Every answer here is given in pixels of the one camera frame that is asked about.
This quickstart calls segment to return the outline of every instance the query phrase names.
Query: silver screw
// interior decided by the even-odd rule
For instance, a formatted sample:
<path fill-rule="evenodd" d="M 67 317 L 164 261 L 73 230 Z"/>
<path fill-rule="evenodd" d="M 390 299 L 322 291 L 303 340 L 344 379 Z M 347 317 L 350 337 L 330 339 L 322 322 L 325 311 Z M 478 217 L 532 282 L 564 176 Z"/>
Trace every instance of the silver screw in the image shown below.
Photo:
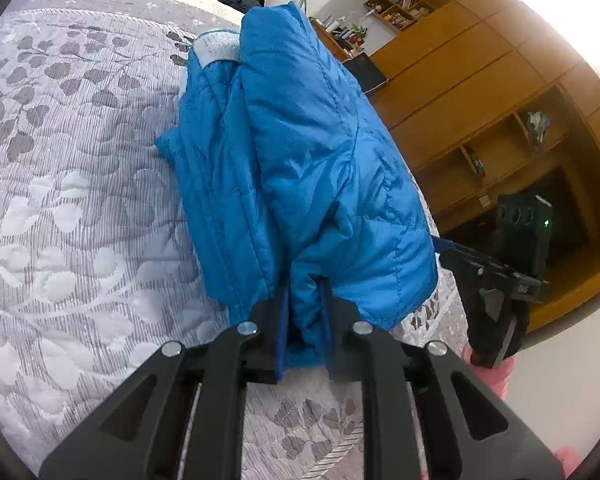
<path fill-rule="evenodd" d="M 432 341 L 427 345 L 427 350 L 431 355 L 441 356 L 446 354 L 446 345 L 442 341 Z"/>
<path fill-rule="evenodd" d="M 253 321 L 243 321 L 238 325 L 238 334 L 254 335 L 258 331 L 258 326 Z"/>
<path fill-rule="evenodd" d="M 369 335 L 374 330 L 374 326 L 366 321 L 356 321 L 352 328 L 353 332 L 358 335 Z"/>
<path fill-rule="evenodd" d="M 162 345 L 162 355 L 166 357 L 176 357 L 182 352 L 182 345 L 177 341 L 169 341 Z"/>

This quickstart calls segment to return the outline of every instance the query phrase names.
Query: pink sleeve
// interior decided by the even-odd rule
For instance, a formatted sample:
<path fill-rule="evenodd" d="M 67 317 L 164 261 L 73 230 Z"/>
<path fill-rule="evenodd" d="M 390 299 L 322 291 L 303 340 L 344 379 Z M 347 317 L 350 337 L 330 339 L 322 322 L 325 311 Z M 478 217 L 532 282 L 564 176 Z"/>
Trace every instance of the pink sleeve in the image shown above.
<path fill-rule="evenodd" d="M 502 400 L 505 400 L 509 386 L 509 377 L 516 365 L 515 355 L 504 359 L 500 365 L 500 368 L 490 369 L 482 368 L 472 364 L 472 352 L 472 348 L 467 343 L 467 345 L 465 345 L 462 349 L 462 360 L 474 370 L 478 377 L 480 377 L 482 381 L 488 387 L 490 387 L 497 396 L 499 396 Z M 562 470 L 564 471 L 564 475 L 566 477 L 573 473 L 581 462 L 580 457 L 578 457 L 575 450 L 569 446 L 561 447 L 554 453 L 554 455 L 560 461 L 560 464 L 562 464 Z"/>

